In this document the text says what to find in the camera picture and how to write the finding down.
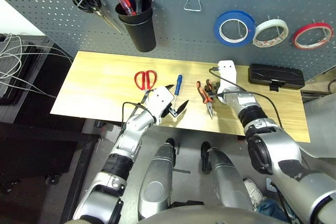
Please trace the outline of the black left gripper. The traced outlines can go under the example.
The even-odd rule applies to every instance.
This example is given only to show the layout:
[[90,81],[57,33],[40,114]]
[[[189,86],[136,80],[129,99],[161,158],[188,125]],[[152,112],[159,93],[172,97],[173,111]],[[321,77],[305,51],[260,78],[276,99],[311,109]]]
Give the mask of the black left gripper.
[[[173,84],[171,85],[167,85],[165,86],[168,90],[170,90],[172,87],[174,87]],[[180,115],[184,109],[186,108],[188,104],[188,100],[186,100],[183,104],[181,104],[177,111],[175,111],[173,108],[172,108],[172,103],[169,103],[168,106],[163,110],[162,114],[161,114],[161,118],[165,118],[168,114],[172,115],[174,118],[177,117],[178,115]]]

